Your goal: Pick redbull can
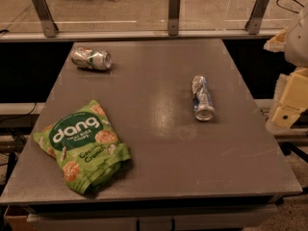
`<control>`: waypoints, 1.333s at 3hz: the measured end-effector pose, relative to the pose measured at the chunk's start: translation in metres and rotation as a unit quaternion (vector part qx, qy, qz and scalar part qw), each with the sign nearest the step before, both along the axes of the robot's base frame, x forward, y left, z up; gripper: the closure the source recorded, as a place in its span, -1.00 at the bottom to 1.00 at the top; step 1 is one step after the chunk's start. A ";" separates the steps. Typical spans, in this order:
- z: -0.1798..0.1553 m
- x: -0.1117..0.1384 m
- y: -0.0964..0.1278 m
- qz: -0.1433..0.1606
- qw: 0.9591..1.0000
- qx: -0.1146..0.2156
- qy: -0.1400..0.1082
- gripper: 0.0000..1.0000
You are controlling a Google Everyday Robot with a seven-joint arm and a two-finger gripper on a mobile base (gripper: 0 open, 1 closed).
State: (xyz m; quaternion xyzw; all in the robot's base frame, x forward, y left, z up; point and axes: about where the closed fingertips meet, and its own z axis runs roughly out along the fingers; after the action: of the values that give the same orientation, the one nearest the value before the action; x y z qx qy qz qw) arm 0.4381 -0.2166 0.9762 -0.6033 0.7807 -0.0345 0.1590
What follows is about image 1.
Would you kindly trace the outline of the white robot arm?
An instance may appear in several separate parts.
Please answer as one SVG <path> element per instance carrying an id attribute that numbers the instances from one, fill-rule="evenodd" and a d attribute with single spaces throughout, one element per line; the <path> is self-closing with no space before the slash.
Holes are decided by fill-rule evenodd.
<path id="1" fill-rule="evenodd" d="M 295 66 L 291 74 L 279 75 L 266 122 L 271 133 L 282 134 L 308 109 L 308 6 L 264 48 L 283 52 L 285 60 Z"/>

